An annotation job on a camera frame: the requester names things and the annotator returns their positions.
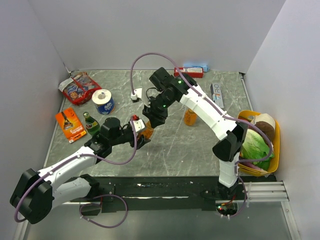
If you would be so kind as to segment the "orange juice bottle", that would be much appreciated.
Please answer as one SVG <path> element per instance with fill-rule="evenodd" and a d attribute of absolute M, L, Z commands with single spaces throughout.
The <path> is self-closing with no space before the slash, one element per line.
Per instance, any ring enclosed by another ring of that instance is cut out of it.
<path fill-rule="evenodd" d="M 184 123 L 187 126 L 193 126 L 196 123 L 197 114 L 188 108 L 184 114 Z"/>
<path fill-rule="evenodd" d="M 151 122 L 146 123 L 146 129 L 140 133 L 140 136 L 144 136 L 145 139 L 150 139 L 153 135 L 154 129 L 151 126 Z"/>

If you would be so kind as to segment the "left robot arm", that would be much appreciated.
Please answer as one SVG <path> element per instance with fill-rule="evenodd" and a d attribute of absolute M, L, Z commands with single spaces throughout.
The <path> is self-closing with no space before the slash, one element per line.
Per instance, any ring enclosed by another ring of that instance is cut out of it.
<path fill-rule="evenodd" d="M 108 117 L 100 130 L 72 155 L 47 168 L 24 171 L 9 200 L 15 208 L 14 220 L 36 224 L 65 202 L 77 198 L 95 200 L 99 188 L 89 177 L 69 179 L 101 161 L 107 162 L 106 157 L 114 146 L 129 143 L 136 151 L 143 143 L 138 135 L 146 128 L 145 122 L 136 115 L 124 126 L 118 118 Z"/>

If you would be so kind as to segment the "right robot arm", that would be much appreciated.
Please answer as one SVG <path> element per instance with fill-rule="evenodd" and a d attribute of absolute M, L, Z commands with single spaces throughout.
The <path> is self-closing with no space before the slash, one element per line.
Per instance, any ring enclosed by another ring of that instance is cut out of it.
<path fill-rule="evenodd" d="M 166 122 L 168 108 L 178 102 L 191 109 L 203 120 L 218 138 L 218 143 L 212 148 L 219 159 L 218 193 L 223 199 L 230 199 L 236 194 L 235 183 L 238 180 L 237 161 L 248 126 L 223 112 L 210 98 L 206 96 L 196 81 L 183 74 L 173 76 L 163 67 L 156 70 L 149 78 L 159 94 L 147 98 L 147 104 L 142 113 L 148 118 L 154 129 Z"/>

